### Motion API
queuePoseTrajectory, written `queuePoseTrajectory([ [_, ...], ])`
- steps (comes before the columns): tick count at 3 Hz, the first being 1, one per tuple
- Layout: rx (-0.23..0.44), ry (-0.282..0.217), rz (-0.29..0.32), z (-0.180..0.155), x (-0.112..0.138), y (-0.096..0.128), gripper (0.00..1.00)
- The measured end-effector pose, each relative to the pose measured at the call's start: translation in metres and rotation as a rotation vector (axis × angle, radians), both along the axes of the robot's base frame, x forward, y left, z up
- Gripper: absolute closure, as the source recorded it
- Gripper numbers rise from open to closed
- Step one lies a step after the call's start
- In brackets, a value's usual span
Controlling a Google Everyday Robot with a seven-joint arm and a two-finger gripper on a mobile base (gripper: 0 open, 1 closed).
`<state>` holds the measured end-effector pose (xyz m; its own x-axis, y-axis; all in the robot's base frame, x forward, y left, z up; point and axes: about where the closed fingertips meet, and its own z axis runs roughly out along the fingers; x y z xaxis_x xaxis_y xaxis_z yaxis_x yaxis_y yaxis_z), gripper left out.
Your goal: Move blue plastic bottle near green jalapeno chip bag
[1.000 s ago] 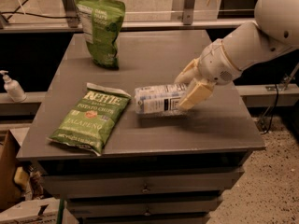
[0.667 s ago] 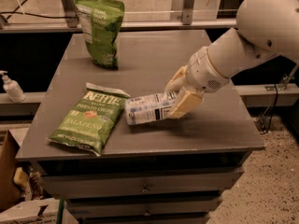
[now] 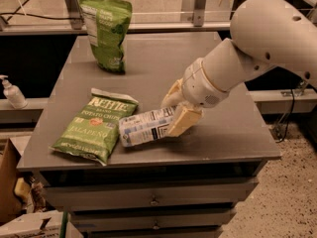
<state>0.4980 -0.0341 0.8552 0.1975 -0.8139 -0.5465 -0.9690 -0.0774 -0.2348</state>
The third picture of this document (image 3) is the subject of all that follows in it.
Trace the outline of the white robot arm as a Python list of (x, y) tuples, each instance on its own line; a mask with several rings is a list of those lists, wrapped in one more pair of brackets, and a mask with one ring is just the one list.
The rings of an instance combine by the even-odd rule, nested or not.
[(192, 63), (163, 99), (163, 107), (176, 108), (168, 137), (195, 125), (237, 85), (277, 66), (317, 86), (317, 27), (286, 1), (246, 0), (232, 16), (230, 35)]

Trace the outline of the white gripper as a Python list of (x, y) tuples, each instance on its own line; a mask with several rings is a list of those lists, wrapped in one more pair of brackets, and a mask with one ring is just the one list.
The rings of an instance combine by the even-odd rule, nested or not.
[(228, 92), (217, 89), (207, 78), (203, 59), (197, 59), (169, 89), (160, 107), (177, 105), (172, 121), (167, 127), (168, 137), (178, 137), (195, 125), (202, 117), (202, 108), (213, 108), (229, 96)]

